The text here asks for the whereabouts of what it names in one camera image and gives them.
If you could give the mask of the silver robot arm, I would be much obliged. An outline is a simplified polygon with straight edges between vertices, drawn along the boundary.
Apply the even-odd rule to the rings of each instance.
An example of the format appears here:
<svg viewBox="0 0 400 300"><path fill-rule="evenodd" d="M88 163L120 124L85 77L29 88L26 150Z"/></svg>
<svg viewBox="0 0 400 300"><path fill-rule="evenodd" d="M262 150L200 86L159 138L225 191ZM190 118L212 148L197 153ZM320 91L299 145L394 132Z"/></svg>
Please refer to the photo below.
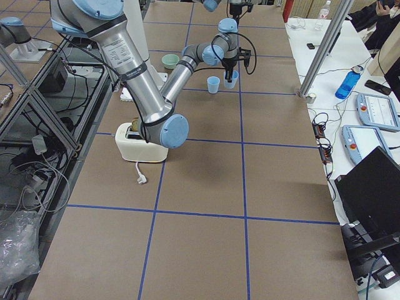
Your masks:
<svg viewBox="0 0 400 300"><path fill-rule="evenodd" d="M175 102L200 63L221 63L226 79L232 78L234 60L238 58L235 34L237 22L222 19L211 42L189 45L162 87L155 82L137 49L146 40L131 38L134 31L144 32L138 4L124 1L51 1L51 21L60 34L87 38L97 43L106 63L129 91L139 111L139 134L150 143L178 148L187 139L187 119L175 112Z"/></svg>
<svg viewBox="0 0 400 300"><path fill-rule="evenodd" d="M209 12L213 12L219 6L221 1L219 0L203 0L200 1L205 9ZM245 13L250 13L253 10L253 2L245 0L230 0L227 1L228 11L227 15L231 16L235 20L240 20L243 13L243 9L246 8Z"/></svg>

